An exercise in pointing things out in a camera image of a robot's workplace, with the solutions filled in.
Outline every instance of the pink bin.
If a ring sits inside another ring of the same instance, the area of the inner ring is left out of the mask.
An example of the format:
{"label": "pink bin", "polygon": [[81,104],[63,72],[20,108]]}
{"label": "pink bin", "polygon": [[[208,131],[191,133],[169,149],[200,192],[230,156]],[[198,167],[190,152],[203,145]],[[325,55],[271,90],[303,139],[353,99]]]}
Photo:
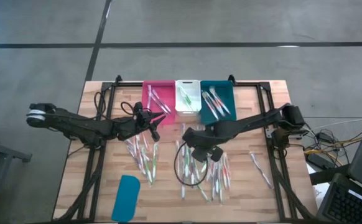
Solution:
{"label": "pink bin", "polygon": [[[147,108],[148,104],[148,85],[156,90],[159,98],[170,108],[171,113],[160,124],[174,124],[175,121],[175,80],[156,80],[144,81],[142,84],[142,104]],[[163,112],[160,107],[151,100],[152,112]]]}

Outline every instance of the laptop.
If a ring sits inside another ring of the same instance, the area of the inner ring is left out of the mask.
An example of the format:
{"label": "laptop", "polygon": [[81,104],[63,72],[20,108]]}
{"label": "laptop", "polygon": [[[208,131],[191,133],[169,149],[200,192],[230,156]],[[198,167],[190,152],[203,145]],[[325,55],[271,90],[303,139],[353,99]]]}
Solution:
{"label": "laptop", "polygon": [[362,223],[362,141],[347,175],[334,175],[317,218],[330,222]]}

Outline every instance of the wooden table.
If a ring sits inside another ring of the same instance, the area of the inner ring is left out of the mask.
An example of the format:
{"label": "wooden table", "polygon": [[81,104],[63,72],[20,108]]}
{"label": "wooden table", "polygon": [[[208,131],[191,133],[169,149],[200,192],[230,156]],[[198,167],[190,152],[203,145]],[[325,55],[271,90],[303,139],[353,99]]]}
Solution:
{"label": "wooden table", "polygon": [[[286,82],[268,81],[271,84],[275,107],[290,102]],[[87,117],[96,115],[93,104],[95,92],[100,91],[102,82],[86,82],[80,103],[79,114]],[[122,101],[132,105],[141,100],[141,87],[117,87],[112,118],[125,116],[120,108]],[[235,87],[234,97],[237,118],[259,114],[258,94],[255,88]],[[264,179],[255,168],[249,152],[255,152],[256,158],[271,179],[266,143],[263,129],[239,134],[235,139],[221,145],[228,153],[231,167],[231,189],[224,192],[224,203],[218,200],[206,203],[197,189],[186,189],[186,199],[181,199],[181,185],[175,178],[173,161],[175,140],[180,139],[180,123],[196,127],[196,118],[177,118],[173,125],[158,128],[160,134],[159,163],[157,178],[152,187],[137,169],[124,142],[108,141],[104,159],[103,174],[96,211],[97,222],[110,222],[116,200],[119,180],[123,174],[134,175],[141,181],[138,205],[134,216],[135,222],[256,222],[278,221],[275,193],[268,189]],[[70,146],[70,152],[81,147],[80,141]],[[60,186],[54,218],[60,217],[73,203],[81,191],[85,175],[88,150],[81,150],[72,155],[66,163]],[[288,148],[286,157],[292,188],[308,210],[315,214],[317,206],[310,183],[309,173],[300,147]],[[207,195],[211,195],[210,184],[202,185]],[[289,213],[286,194],[282,190],[286,214]],[[87,198],[86,211],[90,211]]]}

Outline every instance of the white bin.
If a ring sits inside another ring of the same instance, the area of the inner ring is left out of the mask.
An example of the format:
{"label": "white bin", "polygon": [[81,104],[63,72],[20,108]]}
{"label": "white bin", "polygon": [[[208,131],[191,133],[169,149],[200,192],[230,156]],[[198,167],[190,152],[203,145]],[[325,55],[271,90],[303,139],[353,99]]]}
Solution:
{"label": "white bin", "polygon": [[[185,90],[191,101],[189,106],[181,92]],[[175,81],[175,110],[179,116],[196,116],[202,108],[200,97],[200,80],[177,80]]]}

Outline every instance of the gray concrete floor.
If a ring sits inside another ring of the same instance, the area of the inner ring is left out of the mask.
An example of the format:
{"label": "gray concrete floor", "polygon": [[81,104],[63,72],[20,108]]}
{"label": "gray concrete floor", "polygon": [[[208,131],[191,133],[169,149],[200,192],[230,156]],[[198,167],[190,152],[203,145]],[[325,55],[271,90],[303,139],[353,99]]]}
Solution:
{"label": "gray concrete floor", "polygon": [[[0,1],[0,44],[94,43],[105,0]],[[362,0],[119,0],[103,43],[362,42]],[[26,124],[30,103],[78,108],[92,49],[0,49],[0,142],[13,162],[0,223],[51,218],[69,141]],[[93,80],[287,80],[311,127],[362,118],[362,47],[101,49]],[[339,139],[362,122],[329,127]],[[352,159],[356,146],[348,149]]]}

